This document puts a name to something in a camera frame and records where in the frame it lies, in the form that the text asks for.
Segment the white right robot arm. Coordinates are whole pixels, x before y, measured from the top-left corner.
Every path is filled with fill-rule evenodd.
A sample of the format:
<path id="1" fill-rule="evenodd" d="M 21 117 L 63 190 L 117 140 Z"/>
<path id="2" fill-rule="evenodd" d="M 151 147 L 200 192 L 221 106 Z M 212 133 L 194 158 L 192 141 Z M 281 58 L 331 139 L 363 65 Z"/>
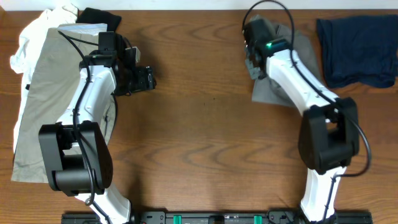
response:
<path id="1" fill-rule="evenodd" d="M 285 39 L 247 44 L 245 53 L 251 78 L 274 82 L 302 117 L 298 151 L 307 182 L 295 221 L 337 223 L 338 185 L 359 152 L 356 103 L 325 88 Z"/>

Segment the grey shorts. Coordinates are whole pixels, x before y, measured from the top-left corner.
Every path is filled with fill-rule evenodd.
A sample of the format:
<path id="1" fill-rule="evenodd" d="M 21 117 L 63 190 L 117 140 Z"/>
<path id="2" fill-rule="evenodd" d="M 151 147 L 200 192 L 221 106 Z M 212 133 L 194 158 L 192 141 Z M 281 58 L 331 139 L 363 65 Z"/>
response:
<path id="1" fill-rule="evenodd" d="M 259 15 L 249 21 L 260 19 Z M 273 23 L 276 38 L 265 47 L 254 47 L 265 61 L 267 77 L 254 80 L 252 101 L 306 109 L 308 100 L 316 98 L 315 86 L 324 91 L 315 52 L 308 37 L 287 26 Z"/>

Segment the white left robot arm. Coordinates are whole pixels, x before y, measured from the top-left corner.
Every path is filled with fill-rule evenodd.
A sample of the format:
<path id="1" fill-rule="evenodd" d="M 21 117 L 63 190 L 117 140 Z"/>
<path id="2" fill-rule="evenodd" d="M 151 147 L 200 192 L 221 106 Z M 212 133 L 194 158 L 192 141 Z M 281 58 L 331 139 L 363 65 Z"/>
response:
<path id="1" fill-rule="evenodd" d="M 155 88 L 152 69 L 136 65 L 140 54 L 137 47 L 101 47 L 84 56 L 65 112 L 39 130 L 50 188 L 87 203 L 95 213 L 64 218 L 64 223 L 139 223 L 132 203 L 113 184 L 113 161 L 100 124 L 108 100 Z"/>

